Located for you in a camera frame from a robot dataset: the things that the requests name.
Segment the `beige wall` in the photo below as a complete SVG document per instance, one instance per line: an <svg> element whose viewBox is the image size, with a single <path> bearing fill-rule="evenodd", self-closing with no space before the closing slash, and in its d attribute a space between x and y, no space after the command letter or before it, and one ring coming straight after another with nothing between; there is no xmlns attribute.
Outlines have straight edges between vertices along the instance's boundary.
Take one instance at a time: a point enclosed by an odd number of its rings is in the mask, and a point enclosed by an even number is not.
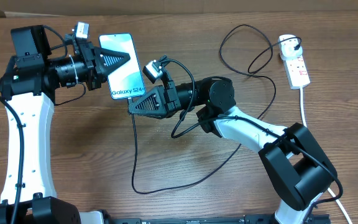
<svg viewBox="0 0 358 224"><path fill-rule="evenodd" d="M9 13L82 16L358 10L358 0L0 0Z"/></svg>

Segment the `white phone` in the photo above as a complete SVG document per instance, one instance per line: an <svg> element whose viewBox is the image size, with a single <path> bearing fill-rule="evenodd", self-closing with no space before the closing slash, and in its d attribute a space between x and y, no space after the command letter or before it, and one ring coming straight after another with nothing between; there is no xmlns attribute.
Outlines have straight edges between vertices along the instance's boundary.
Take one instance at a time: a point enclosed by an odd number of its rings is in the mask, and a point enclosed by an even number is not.
<svg viewBox="0 0 358 224"><path fill-rule="evenodd" d="M132 36L104 34L99 37L100 47L128 53L131 59L108 76L111 98L121 99L144 95L146 92Z"/></svg>

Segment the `white power strip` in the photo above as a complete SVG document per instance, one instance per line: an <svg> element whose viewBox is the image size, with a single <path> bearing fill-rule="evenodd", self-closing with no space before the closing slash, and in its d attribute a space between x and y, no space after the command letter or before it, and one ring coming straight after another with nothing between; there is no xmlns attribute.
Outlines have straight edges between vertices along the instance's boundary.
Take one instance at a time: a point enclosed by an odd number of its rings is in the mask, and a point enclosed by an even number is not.
<svg viewBox="0 0 358 224"><path fill-rule="evenodd" d="M290 34L281 35L278 41L290 37L295 36ZM296 45L298 45L297 39L287 40L278 45L280 47L280 56L284 62L285 72L287 73L290 87L293 90L303 88L310 83L306 64L302 56L302 47L300 47L299 50L294 50Z"/></svg>

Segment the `white arm segment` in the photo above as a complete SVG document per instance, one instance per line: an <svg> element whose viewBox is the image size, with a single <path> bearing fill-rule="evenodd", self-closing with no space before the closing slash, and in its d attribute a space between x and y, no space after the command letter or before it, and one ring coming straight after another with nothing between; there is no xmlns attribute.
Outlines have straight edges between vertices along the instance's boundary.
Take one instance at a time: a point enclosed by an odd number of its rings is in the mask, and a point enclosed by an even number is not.
<svg viewBox="0 0 358 224"><path fill-rule="evenodd" d="M224 115L238 116L250 119L251 121L271 130L278 135L283 135L284 129L286 128L284 126L268 124L249 115L246 115L236 106L233 106ZM256 128L254 125L246 121L235 119L220 119L214 121L214 123L216 129L222 137L226 139L235 140L256 153L263 149L266 143L274 142L274 140L277 139L276 137L267 135L265 132L261 131L259 128Z"/></svg>
<svg viewBox="0 0 358 224"><path fill-rule="evenodd" d="M251 121L271 130L278 135L284 134L284 129L286 128L284 126L268 124L249 115L246 115L236 106L233 106L224 115L238 116L250 119ZM256 153L263 149L266 143L274 142L274 140L276 140L275 137L271 135L266 135L265 132L261 131L259 128L256 128L254 125L247 123L246 121L235 119L220 119L214 121L214 123L216 129L222 137L226 139L235 140ZM287 155L287 158L289 159L292 155L292 153L289 153ZM316 201L322 194L323 193L317 195L311 201L311 203ZM275 212L275 219L279 222L279 224L301 224L303 223L303 219L305 215L307 215L308 210L309 208L305 209L304 211L296 211L290 206L288 206L283 200L281 200L280 206Z"/></svg>
<svg viewBox="0 0 358 224"><path fill-rule="evenodd" d="M45 95L34 96L24 93L8 101L25 127L23 184L20 202L33 199L34 193L43 197L57 197L50 170L50 124L54 112L52 101ZM8 204L15 202L17 171L19 168L19 130L16 120L7 110L9 123L9 154L4 190L1 203L7 199Z"/></svg>

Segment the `wooden table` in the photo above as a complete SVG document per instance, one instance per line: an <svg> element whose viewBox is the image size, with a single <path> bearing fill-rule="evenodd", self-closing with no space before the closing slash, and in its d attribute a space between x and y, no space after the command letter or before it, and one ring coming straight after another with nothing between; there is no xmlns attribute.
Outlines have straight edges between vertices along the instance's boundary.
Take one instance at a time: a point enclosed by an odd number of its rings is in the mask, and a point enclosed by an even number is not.
<svg viewBox="0 0 358 224"><path fill-rule="evenodd" d="M272 85L228 70L218 57L223 37L242 23L256 26L272 42L282 34L302 37L311 78L311 85L305 88L308 126L335 165L344 186L341 202L358 223L358 11L0 19L0 77L15 53L10 29L46 24L64 34L77 21L90 24L95 45L100 34L130 32L141 66L167 54L184 63L196 80L211 75L231 78L238 107L252 116L272 98ZM52 33L48 39L51 46L59 44ZM229 39L223 54L232 66L246 70L266 46L256 32L241 29ZM169 65L168 69L176 84L190 81L179 67ZM260 75L271 77L277 85L277 98L264 121L284 126L300 122L299 91L289 88L277 49ZM59 89L57 101L80 93L80 87ZM237 146L201 128L171 139L177 120L178 115L164 120L137 118L138 190L194 182L220 165ZM181 129L195 122L195 113L190 113ZM7 116L0 104L0 194L6 177L7 140ZM80 211L105 208L113 217L238 217L273 213L279 203L258 155L246 148L202 184L137 195L131 189L134 138L127 103L113 101L107 83L81 100L55 108L51 151L58 197ZM314 212L330 214L333 223L346 222L335 203L321 205Z"/></svg>

